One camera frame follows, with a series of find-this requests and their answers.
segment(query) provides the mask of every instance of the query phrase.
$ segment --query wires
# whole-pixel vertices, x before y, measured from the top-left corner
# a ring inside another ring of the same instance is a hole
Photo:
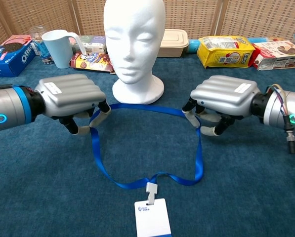
[[[287,96],[283,88],[278,84],[272,84],[271,86],[267,88],[266,93],[268,93],[270,89],[274,90],[274,92],[277,94],[278,100],[281,103],[280,112],[282,113],[282,115],[283,116],[289,115],[288,106],[287,106]]]

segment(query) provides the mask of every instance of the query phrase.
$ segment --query oreo box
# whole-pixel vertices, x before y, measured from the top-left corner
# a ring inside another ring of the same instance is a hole
[[[17,77],[35,57],[29,35],[13,35],[0,45],[0,78]]]

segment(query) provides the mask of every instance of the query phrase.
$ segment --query clear plastic cup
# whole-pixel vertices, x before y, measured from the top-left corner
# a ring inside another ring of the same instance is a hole
[[[34,26],[29,30],[32,42],[34,44],[35,50],[38,52],[44,64],[53,64],[54,61],[42,40],[42,35],[46,33],[47,30],[44,26]]]

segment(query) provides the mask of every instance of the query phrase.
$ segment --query badge holder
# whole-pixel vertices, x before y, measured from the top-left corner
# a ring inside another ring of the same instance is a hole
[[[155,199],[157,184],[148,182],[146,192],[149,193],[147,200],[134,204],[137,237],[170,237],[166,201]]]

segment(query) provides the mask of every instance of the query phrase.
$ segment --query white card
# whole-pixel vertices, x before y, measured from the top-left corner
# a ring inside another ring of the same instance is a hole
[[[170,237],[170,225],[164,198],[155,199],[154,205],[146,201],[134,204],[137,237]]]

